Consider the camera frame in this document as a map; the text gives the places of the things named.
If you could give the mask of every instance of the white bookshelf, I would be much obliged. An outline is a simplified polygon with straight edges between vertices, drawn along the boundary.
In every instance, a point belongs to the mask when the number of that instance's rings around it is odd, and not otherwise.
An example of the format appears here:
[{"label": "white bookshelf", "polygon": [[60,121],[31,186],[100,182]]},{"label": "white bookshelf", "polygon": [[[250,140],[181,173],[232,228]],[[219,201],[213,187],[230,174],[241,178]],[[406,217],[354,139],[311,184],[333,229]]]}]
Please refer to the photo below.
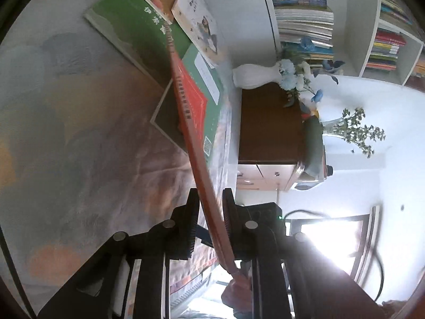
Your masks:
[{"label": "white bookshelf", "polygon": [[[271,66],[281,51],[272,0],[205,0],[223,33],[233,66]],[[345,61],[344,75],[404,85],[419,58],[423,42],[409,26],[380,15],[381,0],[328,0],[334,12],[334,59]],[[395,71],[366,69],[377,28],[401,33],[406,45]]]},{"label": "white bookshelf", "polygon": [[271,0],[205,0],[223,34],[233,67],[273,66],[281,52]]}]

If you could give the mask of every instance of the wooden cabinet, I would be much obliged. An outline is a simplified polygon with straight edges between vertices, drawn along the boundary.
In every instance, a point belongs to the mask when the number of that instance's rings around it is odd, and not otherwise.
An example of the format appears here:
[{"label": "wooden cabinet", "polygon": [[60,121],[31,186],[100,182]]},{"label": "wooden cabinet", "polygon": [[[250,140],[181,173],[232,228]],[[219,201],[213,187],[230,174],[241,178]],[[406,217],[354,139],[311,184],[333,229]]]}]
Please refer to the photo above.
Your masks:
[{"label": "wooden cabinet", "polygon": [[301,111],[298,101],[287,103],[287,92],[276,83],[242,90],[237,188],[289,190],[303,171]]}]

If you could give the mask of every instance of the artificial flower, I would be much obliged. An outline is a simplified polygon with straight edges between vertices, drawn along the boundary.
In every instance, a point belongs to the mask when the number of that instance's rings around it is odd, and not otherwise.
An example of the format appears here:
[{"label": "artificial flower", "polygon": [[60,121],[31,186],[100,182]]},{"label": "artificial flower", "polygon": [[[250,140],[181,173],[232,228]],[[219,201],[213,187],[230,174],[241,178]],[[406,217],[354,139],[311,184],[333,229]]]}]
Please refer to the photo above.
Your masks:
[{"label": "artificial flower", "polygon": [[307,50],[307,51],[316,50],[316,47],[313,44],[312,39],[310,37],[301,38],[300,46],[301,46],[301,48],[303,48],[304,50]]},{"label": "artificial flower", "polygon": [[322,97],[323,97],[323,91],[322,89],[318,89],[316,94],[312,97],[312,102],[315,102],[315,103],[320,102]]},{"label": "artificial flower", "polygon": [[295,66],[292,63],[291,60],[288,60],[287,58],[283,58],[280,62],[280,68],[279,72],[283,74],[294,74],[295,73]]},{"label": "artificial flower", "polygon": [[304,88],[304,75],[303,74],[298,74],[297,75],[297,86],[296,86],[298,91],[301,91]]},{"label": "artificial flower", "polygon": [[284,74],[280,81],[280,86],[284,90],[292,90],[297,86],[297,76],[295,74]]},{"label": "artificial flower", "polygon": [[310,65],[308,63],[306,63],[305,61],[303,61],[299,64],[299,66],[303,69],[304,76],[307,79],[310,79],[310,77],[312,75],[312,72],[310,70]]}]

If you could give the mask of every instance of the black device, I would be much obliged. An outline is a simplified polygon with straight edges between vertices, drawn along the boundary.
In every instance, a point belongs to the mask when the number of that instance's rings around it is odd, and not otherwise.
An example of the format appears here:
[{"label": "black device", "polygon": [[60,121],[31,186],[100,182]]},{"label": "black device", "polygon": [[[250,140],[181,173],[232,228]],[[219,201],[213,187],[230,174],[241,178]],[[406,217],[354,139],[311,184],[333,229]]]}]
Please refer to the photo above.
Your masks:
[{"label": "black device", "polygon": [[[378,305],[342,270],[305,238],[286,236],[277,204],[235,204],[223,191],[226,229],[237,260],[252,263],[253,319],[290,319],[290,282],[297,319],[384,318]],[[196,236],[212,246],[208,230],[197,225],[196,188],[186,205],[148,232],[117,232],[59,289],[42,308],[39,319],[124,318],[132,268],[141,259],[134,319],[169,319],[169,261],[188,259]]]}]

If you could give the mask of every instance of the black cable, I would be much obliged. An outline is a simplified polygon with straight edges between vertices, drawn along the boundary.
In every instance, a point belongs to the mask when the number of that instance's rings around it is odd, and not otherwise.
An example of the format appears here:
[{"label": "black cable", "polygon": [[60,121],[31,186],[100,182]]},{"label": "black cable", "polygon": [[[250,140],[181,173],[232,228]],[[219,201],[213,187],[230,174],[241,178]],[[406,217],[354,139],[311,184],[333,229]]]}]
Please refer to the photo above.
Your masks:
[{"label": "black cable", "polygon": [[9,247],[7,246],[6,239],[3,234],[3,230],[0,226],[0,248],[3,252],[4,259],[6,260],[7,267],[9,268],[10,275],[12,276],[13,282],[18,290],[18,293],[25,305],[25,308],[32,319],[37,319],[37,316],[32,309],[31,303],[25,293],[24,287],[22,286],[21,280],[19,279],[18,272],[16,271],[15,264],[13,263],[12,256],[10,255]]},{"label": "black cable", "polygon": [[288,212],[285,216],[283,216],[283,220],[286,221],[286,217],[288,217],[289,215],[292,215],[293,213],[297,213],[297,212],[307,213],[307,214],[312,215],[312,216],[319,216],[319,217],[323,217],[323,218],[331,218],[329,215],[322,213],[322,212],[299,209],[299,210],[293,210],[293,211]]},{"label": "black cable", "polygon": [[[297,212],[302,212],[302,213],[307,213],[309,215],[313,215],[313,216],[319,216],[319,217],[324,217],[324,218],[331,218],[329,215],[322,213],[322,212],[318,212],[318,211],[310,211],[310,210],[304,210],[304,209],[299,209],[299,210],[293,210],[288,212],[284,217],[283,217],[283,221],[286,221],[286,217],[288,217],[289,215],[292,215],[293,213],[297,213]],[[378,291],[378,295],[375,298],[375,302],[379,299],[379,297],[381,296],[382,293],[382,289],[384,288],[384,264],[382,262],[381,257],[378,254],[377,249],[375,248],[375,246],[371,245],[371,249],[372,249],[372,257],[374,257],[379,265],[379,270],[380,270],[380,275],[381,275],[381,284],[379,287],[379,291]]]},{"label": "black cable", "polygon": [[375,246],[371,246],[372,249],[372,255],[373,257],[375,257],[378,265],[379,265],[379,270],[380,270],[380,274],[381,274],[381,285],[379,287],[379,291],[378,291],[378,295],[375,298],[375,302],[379,299],[379,297],[381,296],[382,293],[382,289],[384,288],[384,264],[382,263],[382,259],[378,254],[378,251],[376,250]]}]

